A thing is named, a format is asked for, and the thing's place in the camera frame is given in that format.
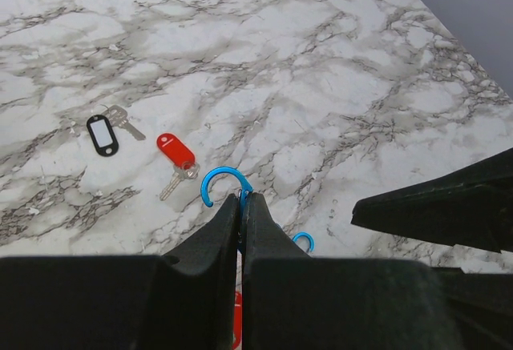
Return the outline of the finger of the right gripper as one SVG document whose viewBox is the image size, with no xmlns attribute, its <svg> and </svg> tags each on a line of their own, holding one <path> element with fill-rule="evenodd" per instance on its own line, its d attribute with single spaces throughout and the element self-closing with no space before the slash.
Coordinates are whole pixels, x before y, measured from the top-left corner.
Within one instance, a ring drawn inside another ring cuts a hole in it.
<svg viewBox="0 0 513 350">
<path fill-rule="evenodd" d="M 512 348 L 512 275 L 435 268 L 465 349 Z"/>
<path fill-rule="evenodd" d="M 359 200 L 354 226 L 447 246 L 512 249 L 512 151 Z"/>
</svg>

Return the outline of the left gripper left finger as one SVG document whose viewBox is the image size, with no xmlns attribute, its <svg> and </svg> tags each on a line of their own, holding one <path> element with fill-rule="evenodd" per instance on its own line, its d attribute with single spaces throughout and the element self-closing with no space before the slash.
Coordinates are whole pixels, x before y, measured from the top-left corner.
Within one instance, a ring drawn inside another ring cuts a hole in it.
<svg viewBox="0 0 513 350">
<path fill-rule="evenodd" d="M 1 260 L 4 349 L 229 349 L 239 201 L 163 255 Z"/>
</svg>

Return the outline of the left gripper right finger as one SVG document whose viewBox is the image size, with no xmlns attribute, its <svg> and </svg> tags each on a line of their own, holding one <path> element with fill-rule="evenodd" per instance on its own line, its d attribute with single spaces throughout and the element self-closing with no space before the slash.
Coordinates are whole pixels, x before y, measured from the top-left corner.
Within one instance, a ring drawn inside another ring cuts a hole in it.
<svg viewBox="0 0 513 350">
<path fill-rule="evenodd" d="M 306 255 L 251 194 L 244 242 L 246 349 L 460 349 L 441 285 L 403 259 Z"/>
</svg>

